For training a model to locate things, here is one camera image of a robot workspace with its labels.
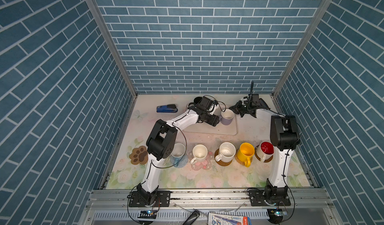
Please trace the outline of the black mug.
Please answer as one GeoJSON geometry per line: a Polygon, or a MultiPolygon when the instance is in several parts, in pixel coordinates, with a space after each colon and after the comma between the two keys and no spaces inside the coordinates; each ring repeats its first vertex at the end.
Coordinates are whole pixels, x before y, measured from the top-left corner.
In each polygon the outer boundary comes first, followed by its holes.
{"type": "Polygon", "coordinates": [[[190,103],[188,104],[188,107],[192,107],[192,106],[197,105],[199,102],[201,102],[201,100],[202,100],[202,97],[201,97],[201,96],[195,97],[195,98],[194,98],[194,101],[193,101],[193,102],[190,102],[190,103]]]}

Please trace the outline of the beige serving tray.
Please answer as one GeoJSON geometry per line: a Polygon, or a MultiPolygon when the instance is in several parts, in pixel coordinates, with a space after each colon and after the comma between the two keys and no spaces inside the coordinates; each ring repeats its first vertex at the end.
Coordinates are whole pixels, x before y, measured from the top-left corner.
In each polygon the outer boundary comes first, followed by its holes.
{"type": "Polygon", "coordinates": [[[184,132],[234,136],[238,133],[237,120],[234,117],[229,125],[226,126],[219,122],[215,127],[207,123],[197,123],[185,128],[184,132]]]}

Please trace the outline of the lavender mug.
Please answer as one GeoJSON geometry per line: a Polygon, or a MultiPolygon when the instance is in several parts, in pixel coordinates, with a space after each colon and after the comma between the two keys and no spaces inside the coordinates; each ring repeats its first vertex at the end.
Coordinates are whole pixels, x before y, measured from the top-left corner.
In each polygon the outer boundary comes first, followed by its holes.
{"type": "Polygon", "coordinates": [[[225,111],[221,112],[220,122],[224,126],[229,126],[232,123],[234,117],[235,113],[230,109],[226,109],[225,111]]]}

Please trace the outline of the white mug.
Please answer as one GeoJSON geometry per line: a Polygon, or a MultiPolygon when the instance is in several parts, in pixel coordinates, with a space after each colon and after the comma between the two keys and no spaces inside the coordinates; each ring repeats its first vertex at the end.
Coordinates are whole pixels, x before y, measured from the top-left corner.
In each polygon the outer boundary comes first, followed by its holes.
{"type": "Polygon", "coordinates": [[[191,165],[196,163],[202,163],[206,160],[208,155],[208,149],[204,145],[196,145],[192,151],[193,158],[191,159],[191,165]]]}
{"type": "Polygon", "coordinates": [[[225,142],[219,147],[218,154],[215,155],[216,162],[230,163],[236,154],[236,148],[232,143],[225,142]]]}

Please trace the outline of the yellow mug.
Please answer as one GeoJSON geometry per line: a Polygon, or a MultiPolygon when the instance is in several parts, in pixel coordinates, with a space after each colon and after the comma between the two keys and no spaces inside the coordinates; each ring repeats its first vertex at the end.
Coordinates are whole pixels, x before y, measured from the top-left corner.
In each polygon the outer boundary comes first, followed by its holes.
{"type": "Polygon", "coordinates": [[[239,159],[245,163],[245,167],[251,166],[253,156],[255,154],[255,148],[250,143],[243,143],[237,150],[239,159]]]}

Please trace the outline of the light blue patterned mug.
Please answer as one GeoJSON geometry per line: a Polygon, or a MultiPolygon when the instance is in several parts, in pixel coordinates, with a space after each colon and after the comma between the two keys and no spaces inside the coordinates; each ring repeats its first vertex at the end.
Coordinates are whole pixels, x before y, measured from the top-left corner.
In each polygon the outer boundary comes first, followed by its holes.
{"type": "Polygon", "coordinates": [[[179,143],[175,144],[171,156],[180,157],[183,155],[186,155],[186,146],[179,143]]]}

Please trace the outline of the red interior mug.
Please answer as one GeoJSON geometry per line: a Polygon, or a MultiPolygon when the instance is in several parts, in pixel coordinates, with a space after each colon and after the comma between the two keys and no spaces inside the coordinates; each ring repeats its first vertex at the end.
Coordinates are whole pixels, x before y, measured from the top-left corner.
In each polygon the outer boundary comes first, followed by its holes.
{"type": "Polygon", "coordinates": [[[262,142],[259,146],[265,153],[274,154],[274,146],[270,142],[262,142]]]}

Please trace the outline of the pink flower coaster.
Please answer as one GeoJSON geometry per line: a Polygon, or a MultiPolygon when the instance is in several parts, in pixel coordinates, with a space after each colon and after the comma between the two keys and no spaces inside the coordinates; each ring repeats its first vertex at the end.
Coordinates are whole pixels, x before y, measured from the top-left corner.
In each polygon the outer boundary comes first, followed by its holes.
{"type": "Polygon", "coordinates": [[[205,160],[202,162],[198,162],[197,160],[195,160],[195,158],[193,158],[193,162],[189,162],[189,164],[192,170],[194,171],[199,171],[199,170],[207,171],[212,168],[212,159],[213,159],[212,155],[207,156],[205,160]]]}

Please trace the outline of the grey blue woven coaster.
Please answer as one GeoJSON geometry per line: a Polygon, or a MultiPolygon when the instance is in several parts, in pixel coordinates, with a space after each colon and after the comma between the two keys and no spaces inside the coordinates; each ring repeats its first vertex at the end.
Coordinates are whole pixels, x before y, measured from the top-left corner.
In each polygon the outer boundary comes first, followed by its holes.
{"type": "Polygon", "coordinates": [[[189,159],[188,159],[187,155],[183,155],[183,156],[180,156],[180,157],[171,156],[170,162],[171,162],[172,165],[174,165],[174,168],[181,169],[181,168],[185,167],[188,164],[189,159]]]}

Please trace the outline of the dark brown round coaster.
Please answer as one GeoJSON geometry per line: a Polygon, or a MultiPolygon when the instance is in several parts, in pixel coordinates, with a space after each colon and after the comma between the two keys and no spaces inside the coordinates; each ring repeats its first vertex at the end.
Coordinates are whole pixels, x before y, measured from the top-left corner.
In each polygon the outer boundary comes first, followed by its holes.
{"type": "Polygon", "coordinates": [[[273,154],[265,153],[260,146],[255,148],[255,157],[262,163],[269,163],[273,159],[273,154]]]}

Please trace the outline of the cork woven coaster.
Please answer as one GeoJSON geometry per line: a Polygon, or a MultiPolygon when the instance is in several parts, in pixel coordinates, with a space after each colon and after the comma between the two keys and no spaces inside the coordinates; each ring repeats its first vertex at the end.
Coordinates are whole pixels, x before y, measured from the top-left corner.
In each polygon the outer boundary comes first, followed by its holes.
{"type": "Polygon", "coordinates": [[[236,162],[238,163],[238,164],[240,164],[241,166],[245,166],[245,163],[244,162],[242,162],[240,159],[239,159],[239,157],[238,157],[238,152],[236,152],[236,154],[235,154],[235,160],[236,160],[236,162]]]}

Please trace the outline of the paw print coaster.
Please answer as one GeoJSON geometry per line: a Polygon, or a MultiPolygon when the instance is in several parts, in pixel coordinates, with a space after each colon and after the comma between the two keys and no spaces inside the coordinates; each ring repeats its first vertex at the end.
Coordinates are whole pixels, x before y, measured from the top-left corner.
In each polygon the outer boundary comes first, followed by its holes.
{"type": "Polygon", "coordinates": [[[146,146],[134,148],[129,155],[132,165],[146,165],[148,162],[148,152],[146,146]]]}

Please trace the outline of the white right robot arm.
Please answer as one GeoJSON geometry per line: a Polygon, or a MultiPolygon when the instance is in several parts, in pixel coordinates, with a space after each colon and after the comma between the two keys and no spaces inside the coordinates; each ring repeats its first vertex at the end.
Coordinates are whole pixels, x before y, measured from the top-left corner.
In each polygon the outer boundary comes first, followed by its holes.
{"type": "Polygon", "coordinates": [[[270,125],[270,142],[273,146],[272,173],[267,178],[263,190],[248,188],[246,194],[251,206],[290,206],[288,168],[295,148],[300,142],[299,126],[296,117],[272,111],[257,94],[249,94],[229,108],[234,114],[243,117],[251,115],[270,125]]]}

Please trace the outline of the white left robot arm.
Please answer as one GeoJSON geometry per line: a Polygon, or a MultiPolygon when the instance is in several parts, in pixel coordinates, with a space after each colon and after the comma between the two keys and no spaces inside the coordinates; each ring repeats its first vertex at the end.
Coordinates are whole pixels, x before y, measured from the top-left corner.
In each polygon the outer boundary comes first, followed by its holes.
{"type": "Polygon", "coordinates": [[[220,108],[220,102],[210,95],[199,97],[192,102],[186,111],[178,117],[164,121],[158,120],[147,139],[148,162],[144,179],[133,188],[134,192],[128,196],[131,202],[137,201],[133,207],[151,207],[159,205],[159,177],[161,170],[172,168],[175,164],[165,167],[166,159],[175,148],[178,132],[198,123],[206,123],[212,127],[219,124],[220,118],[215,111],[220,108]]]}

